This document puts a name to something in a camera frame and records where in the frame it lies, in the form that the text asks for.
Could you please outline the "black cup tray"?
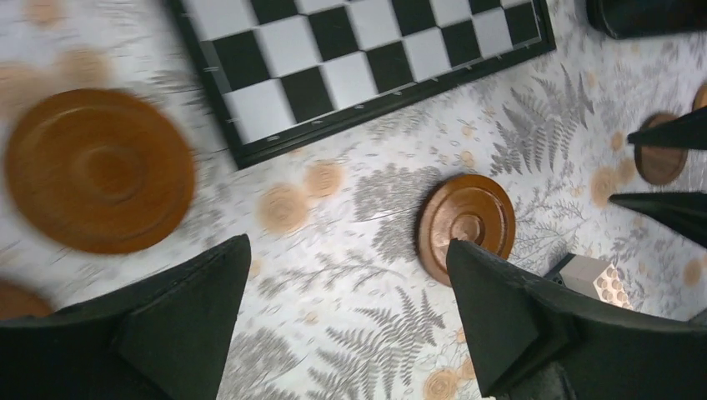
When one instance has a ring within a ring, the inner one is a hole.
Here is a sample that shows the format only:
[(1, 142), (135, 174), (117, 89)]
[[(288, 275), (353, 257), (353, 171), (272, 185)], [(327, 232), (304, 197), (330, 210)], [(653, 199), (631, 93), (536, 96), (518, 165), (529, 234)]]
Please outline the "black cup tray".
[(706, 30), (706, 0), (587, 0), (589, 25), (613, 39)]

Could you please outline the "brown wooden ringed coaster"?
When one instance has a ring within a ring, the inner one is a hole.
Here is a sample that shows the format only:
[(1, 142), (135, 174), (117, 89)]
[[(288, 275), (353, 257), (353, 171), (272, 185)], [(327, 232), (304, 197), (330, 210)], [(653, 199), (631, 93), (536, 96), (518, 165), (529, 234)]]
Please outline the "brown wooden ringed coaster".
[(1, 281), (1, 320), (42, 318), (53, 313), (48, 300), (15, 282)]
[(489, 177), (462, 174), (439, 183), (419, 210), (416, 251), (430, 277), (449, 287), (449, 242), (476, 243), (502, 259), (514, 245), (516, 219), (505, 190)]
[(134, 253), (171, 234), (193, 200), (192, 153), (173, 123), (124, 92), (48, 97), (15, 124), (8, 193), (40, 233), (86, 253)]

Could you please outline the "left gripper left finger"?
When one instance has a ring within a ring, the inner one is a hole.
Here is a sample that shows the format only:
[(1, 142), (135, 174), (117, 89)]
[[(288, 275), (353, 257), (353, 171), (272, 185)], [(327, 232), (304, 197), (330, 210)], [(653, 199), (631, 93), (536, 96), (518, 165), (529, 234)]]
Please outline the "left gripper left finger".
[(250, 264), (238, 235), (46, 317), (3, 321), (2, 398), (216, 398)]

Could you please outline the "dark walnut coaster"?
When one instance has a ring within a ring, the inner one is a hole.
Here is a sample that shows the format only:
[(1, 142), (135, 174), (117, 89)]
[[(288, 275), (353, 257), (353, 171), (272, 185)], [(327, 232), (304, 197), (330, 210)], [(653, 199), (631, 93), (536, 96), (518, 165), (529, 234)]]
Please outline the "dark walnut coaster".
[[(679, 118), (671, 112), (657, 112), (649, 117), (640, 130), (653, 128)], [(634, 146), (634, 161), (639, 175), (649, 184), (665, 186), (683, 172), (688, 149), (671, 147)]]

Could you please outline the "light orange coaster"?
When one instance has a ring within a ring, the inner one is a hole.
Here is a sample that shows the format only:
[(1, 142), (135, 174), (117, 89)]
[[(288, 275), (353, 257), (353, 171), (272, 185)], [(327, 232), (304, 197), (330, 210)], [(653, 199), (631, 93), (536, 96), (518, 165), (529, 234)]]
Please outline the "light orange coaster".
[(694, 111), (707, 106), (707, 83), (703, 83), (695, 94), (692, 109)]

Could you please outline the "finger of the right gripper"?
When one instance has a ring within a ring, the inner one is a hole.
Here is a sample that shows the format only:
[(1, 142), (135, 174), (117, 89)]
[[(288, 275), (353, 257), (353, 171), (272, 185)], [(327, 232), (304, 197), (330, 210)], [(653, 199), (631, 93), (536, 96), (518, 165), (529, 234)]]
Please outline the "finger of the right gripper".
[(706, 107), (673, 121), (632, 132), (628, 143), (635, 146), (706, 150)]
[(613, 194), (609, 201), (644, 214), (706, 248), (705, 192), (636, 192)]

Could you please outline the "black white chessboard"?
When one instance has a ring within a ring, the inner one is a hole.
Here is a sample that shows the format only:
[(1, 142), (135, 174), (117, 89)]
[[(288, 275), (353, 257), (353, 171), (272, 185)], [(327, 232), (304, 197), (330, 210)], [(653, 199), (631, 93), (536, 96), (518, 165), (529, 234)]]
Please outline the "black white chessboard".
[(166, 1), (238, 168), (555, 48), (544, 1)]

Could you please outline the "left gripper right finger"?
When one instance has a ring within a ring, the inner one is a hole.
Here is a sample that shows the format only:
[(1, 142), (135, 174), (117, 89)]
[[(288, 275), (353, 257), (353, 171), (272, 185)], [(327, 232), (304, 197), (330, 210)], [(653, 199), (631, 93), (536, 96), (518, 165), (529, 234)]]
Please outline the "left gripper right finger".
[(479, 391), (497, 399), (703, 399), (706, 329), (586, 297), (453, 240)]

